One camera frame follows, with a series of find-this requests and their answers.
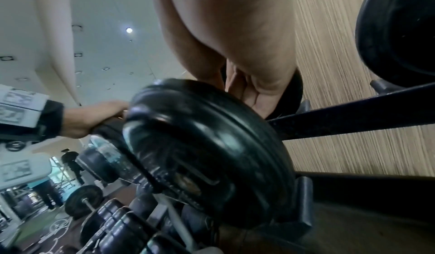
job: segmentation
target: ceiling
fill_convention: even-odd
[[[32,0],[0,0],[0,83],[47,93],[35,69],[47,51]],[[184,69],[165,44],[152,0],[71,0],[79,102],[130,100],[155,79],[181,77]],[[132,28],[131,34],[126,28]],[[17,81],[17,78],[28,81]]]

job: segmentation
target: recessed light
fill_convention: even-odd
[[[14,56],[0,56],[1,61],[15,61]]]
[[[73,24],[71,27],[72,27],[73,32],[82,32],[83,31],[83,26],[81,26],[79,24]]]
[[[17,80],[18,82],[25,82],[25,81],[29,81],[29,79],[27,77],[20,77],[20,78],[15,78],[15,80]]]

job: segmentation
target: dark floor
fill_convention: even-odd
[[[122,188],[112,194],[124,204],[135,197],[133,186]],[[50,224],[62,214],[58,213]],[[315,204],[315,227],[301,243],[308,253],[316,254],[433,254],[435,253],[435,230],[431,225],[364,213],[337,205]],[[81,224],[85,218],[73,221],[68,232],[54,246],[47,240],[38,252],[54,252],[64,244],[79,247]],[[38,241],[48,227],[39,234],[20,242],[24,249]],[[265,239],[255,231],[238,230],[230,226],[221,228],[220,248],[226,254],[290,254],[297,253],[283,245]]]

